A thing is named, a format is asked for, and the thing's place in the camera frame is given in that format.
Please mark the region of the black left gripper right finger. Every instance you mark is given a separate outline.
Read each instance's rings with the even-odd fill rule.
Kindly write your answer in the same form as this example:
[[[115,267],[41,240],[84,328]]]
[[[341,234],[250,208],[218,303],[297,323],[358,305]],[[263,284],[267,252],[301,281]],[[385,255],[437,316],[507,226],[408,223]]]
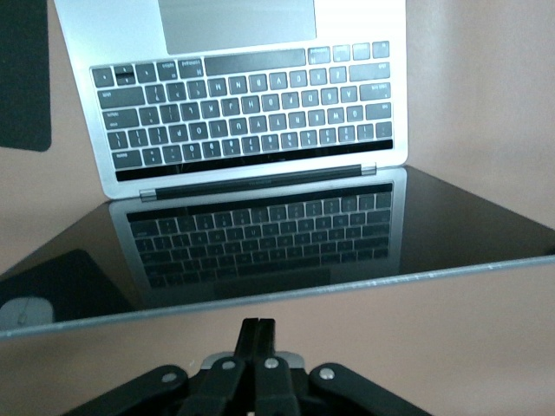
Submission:
[[[306,372],[277,356],[275,321],[258,322],[260,415],[427,415],[417,405],[334,362]]]

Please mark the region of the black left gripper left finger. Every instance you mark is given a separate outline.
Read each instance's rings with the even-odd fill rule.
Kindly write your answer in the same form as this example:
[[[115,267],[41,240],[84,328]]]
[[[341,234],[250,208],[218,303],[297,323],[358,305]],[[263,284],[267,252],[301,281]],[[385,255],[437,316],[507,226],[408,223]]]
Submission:
[[[190,377],[178,366],[146,372],[66,412],[67,415],[228,415],[258,334],[258,318],[243,320],[235,351],[214,355]]]

